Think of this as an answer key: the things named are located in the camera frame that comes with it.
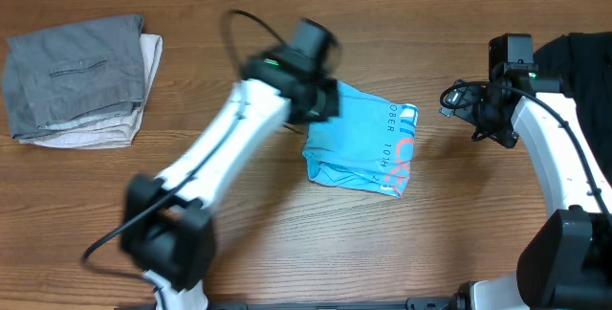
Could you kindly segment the light blue printed t-shirt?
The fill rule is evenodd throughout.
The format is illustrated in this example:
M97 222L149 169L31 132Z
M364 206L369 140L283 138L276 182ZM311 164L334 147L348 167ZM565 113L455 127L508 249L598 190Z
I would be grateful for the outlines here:
M339 116L312 123L303 149L310 181L399 198L410 180L418 108L340 82Z

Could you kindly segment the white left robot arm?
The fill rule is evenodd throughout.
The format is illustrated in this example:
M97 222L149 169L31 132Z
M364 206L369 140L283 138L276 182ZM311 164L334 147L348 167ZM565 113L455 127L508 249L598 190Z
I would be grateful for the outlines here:
M303 18L290 41L238 63L223 108L173 164L135 176L126 190L120 246L151 283L157 309L206 309L203 278L215 255L213 214L256 149L287 123L339 113L327 59L336 37Z

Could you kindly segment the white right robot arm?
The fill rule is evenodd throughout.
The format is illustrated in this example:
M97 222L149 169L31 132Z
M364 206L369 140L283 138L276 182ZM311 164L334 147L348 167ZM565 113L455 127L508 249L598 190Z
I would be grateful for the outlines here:
M489 43L489 79L456 80L440 104L441 114L474 126L475 142L525 144L548 216L514 273L467 283L454 308L610 308L611 187L579 127L567 78L538 68L530 35L506 33Z

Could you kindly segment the black garment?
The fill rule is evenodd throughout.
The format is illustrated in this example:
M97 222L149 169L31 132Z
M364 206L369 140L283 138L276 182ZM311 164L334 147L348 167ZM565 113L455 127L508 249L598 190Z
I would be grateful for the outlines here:
M611 179L611 33L569 33L539 48L535 64L568 79L582 133Z

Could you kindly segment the folded beige garment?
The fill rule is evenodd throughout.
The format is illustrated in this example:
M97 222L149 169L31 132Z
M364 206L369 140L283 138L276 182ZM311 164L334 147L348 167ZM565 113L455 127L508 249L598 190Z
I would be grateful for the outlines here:
M68 131L19 142L68 149L109 149L130 146L142 126L144 107L164 49L163 38L160 35L142 33L140 43L144 65L144 100L130 115L87 123Z

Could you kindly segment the folded grey trousers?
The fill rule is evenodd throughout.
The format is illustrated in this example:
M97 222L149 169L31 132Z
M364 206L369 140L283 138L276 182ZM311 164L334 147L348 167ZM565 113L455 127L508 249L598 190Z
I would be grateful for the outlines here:
M46 136L140 106L143 23L133 13L8 38L2 94L11 136Z

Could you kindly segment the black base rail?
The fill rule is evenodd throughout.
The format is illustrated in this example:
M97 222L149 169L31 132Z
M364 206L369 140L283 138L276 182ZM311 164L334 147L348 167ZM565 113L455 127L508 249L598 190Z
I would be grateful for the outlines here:
M409 298L403 301L345 303L212 304L210 310L470 310L470 299L463 294L451 297Z

